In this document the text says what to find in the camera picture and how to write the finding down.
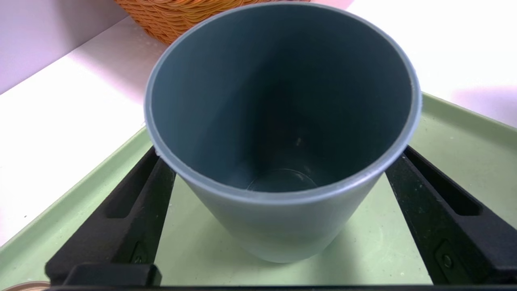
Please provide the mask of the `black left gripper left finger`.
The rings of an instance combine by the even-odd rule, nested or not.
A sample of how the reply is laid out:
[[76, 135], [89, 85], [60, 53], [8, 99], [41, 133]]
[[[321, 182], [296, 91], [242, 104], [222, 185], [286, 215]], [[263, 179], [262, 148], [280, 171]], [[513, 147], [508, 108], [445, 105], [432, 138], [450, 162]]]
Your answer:
[[153, 148], [46, 263], [51, 283], [160, 283], [155, 266], [176, 174]]

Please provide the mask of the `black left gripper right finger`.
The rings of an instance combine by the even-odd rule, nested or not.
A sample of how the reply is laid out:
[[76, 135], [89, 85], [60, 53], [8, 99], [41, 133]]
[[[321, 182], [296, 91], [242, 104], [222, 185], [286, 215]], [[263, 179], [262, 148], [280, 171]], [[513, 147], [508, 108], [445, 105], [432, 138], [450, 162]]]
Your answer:
[[386, 171], [434, 284], [515, 284], [517, 232], [411, 147]]

